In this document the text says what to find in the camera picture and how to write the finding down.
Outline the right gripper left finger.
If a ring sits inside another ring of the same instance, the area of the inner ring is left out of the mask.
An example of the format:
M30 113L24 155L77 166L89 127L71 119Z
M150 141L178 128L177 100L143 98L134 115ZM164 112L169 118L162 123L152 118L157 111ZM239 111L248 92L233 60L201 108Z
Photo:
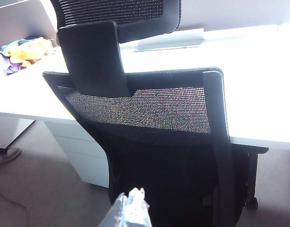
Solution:
M99 227L128 227L128 197L121 193L100 222Z

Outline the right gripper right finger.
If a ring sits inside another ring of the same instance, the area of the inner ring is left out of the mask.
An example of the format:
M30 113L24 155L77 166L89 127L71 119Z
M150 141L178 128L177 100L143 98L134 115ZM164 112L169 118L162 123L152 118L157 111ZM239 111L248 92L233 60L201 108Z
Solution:
M142 227L151 227L148 209L149 205L145 201L145 190L133 188L128 194L128 222Z

